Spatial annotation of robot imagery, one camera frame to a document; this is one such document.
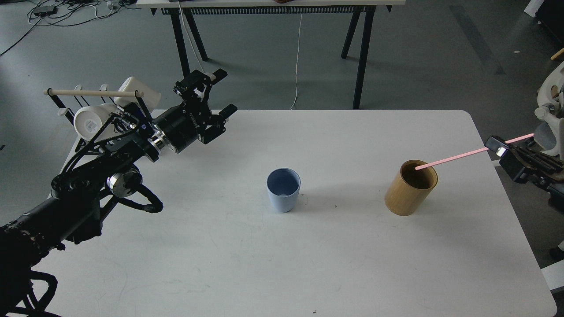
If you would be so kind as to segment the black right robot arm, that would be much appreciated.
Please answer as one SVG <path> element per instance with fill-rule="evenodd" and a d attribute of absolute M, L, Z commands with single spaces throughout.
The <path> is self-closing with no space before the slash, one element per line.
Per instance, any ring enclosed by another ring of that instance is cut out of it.
<path fill-rule="evenodd" d="M 515 183 L 528 183 L 550 194 L 548 203 L 564 210 L 563 161 L 524 146 L 514 146 L 497 135 L 485 141 L 485 147 L 500 157 L 500 166 Z"/>

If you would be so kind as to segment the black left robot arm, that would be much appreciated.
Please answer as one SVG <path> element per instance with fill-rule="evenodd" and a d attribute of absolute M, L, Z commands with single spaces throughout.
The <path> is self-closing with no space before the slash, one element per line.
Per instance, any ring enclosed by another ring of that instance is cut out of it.
<path fill-rule="evenodd" d="M 1 315 L 49 316 L 46 311 L 58 281 L 33 267 L 64 241 L 81 243 L 101 235 L 103 221 L 121 203 L 158 213 L 163 203 L 142 183 L 135 162 L 159 158 L 163 147 L 179 153 L 199 140 L 208 144 L 225 132 L 237 111 L 233 104 L 218 114 L 209 108 L 209 92 L 227 76 L 194 70 L 175 84 L 181 104 L 153 118 L 143 92 L 93 92 L 95 96 L 134 98 L 117 107 L 101 128 L 65 164 L 51 182 L 51 196 L 1 227 Z"/>

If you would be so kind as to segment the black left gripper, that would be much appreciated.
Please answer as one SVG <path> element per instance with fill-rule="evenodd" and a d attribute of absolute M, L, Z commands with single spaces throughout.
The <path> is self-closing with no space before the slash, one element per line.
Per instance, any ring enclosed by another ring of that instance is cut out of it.
<path fill-rule="evenodd" d="M 225 124 L 238 107 L 228 104 L 218 114 L 212 114 L 206 107 L 212 87 L 227 76 L 223 69 L 212 74 L 194 70 L 175 83 L 173 92 L 184 103 L 171 107 L 152 121 L 163 132 L 172 151 L 180 153 L 196 140 L 209 144 L 226 132 Z"/>

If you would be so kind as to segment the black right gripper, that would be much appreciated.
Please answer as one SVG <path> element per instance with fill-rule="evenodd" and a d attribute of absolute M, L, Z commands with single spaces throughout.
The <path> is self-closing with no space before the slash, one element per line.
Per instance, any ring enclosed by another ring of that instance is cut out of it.
<path fill-rule="evenodd" d="M 500 158 L 501 167 L 513 182 L 531 182 L 546 191 L 551 184 L 551 157 L 521 144 L 530 138 L 524 136 L 511 141 L 491 135 L 485 141 L 485 147 Z"/>

